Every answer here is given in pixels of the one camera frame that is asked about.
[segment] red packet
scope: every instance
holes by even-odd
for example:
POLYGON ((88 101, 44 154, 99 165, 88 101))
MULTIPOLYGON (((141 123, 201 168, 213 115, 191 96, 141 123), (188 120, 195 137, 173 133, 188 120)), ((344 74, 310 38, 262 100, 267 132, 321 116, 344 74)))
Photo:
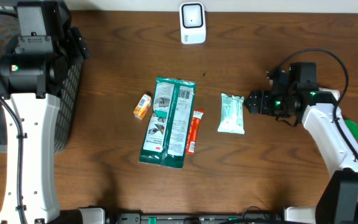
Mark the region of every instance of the red packet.
POLYGON ((194 110, 193 117, 191 118, 189 135, 187 136, 186 154, 194 155, 198 128, 203 114, 204 110, 194 110))

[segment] green round object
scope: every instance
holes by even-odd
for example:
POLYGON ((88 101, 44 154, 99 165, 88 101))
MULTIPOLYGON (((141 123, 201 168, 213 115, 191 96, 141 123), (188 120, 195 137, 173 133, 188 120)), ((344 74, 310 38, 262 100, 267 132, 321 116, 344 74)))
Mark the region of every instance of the green round object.
POLYGON ((345 120, 345 124, 349 131, 352 133, 353 137, 357 140, 358 139, 358 125, 351 120, 345 120))

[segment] wood grain surface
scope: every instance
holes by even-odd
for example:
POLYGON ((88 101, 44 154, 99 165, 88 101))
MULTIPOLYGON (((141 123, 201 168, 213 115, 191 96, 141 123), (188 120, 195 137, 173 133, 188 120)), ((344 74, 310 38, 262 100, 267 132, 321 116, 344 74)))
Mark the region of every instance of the wood grain surface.
MULTIPOLYGON (((266 71, 296 50, 321 47, 342 58, 350 86, 341 108, 358 124, 358 15, 207 13, 207 38, 182 45, 176 12, 73 12, 92 58, 85 63, 68 147, 55 156, 61 209, 103 205, 145 213, 281 211, 316 205, 329 177, 311 136, 273 117, 244 111, 245 135, 218 133, 221 93, 269 89, 266 71), (139 164, 149 123, 132 114, 157 76, 197 82, 204 109, 195 155, 182 170, 139 164)), ((342 90, 337 62, 316 62, 322 86, 342 90)), ((6 155, 0 154, 0 209, 6 155)))

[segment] white electronic device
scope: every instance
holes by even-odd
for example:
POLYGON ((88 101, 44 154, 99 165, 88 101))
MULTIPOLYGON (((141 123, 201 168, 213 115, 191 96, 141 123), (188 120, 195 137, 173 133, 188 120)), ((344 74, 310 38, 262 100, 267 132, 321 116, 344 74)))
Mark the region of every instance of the white electronic device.
POLYGON ((180 5, 180 36, 183 44, 200 44, 206 38, 205 10, 201 2, 180 5))

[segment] light green packet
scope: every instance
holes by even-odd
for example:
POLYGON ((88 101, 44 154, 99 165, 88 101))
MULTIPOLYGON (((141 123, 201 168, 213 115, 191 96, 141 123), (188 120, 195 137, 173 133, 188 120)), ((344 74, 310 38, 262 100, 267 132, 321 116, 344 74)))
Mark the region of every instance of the light green packet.
POLYGON ((182 168, 196 83, 157 77, 139 162, 182 168))

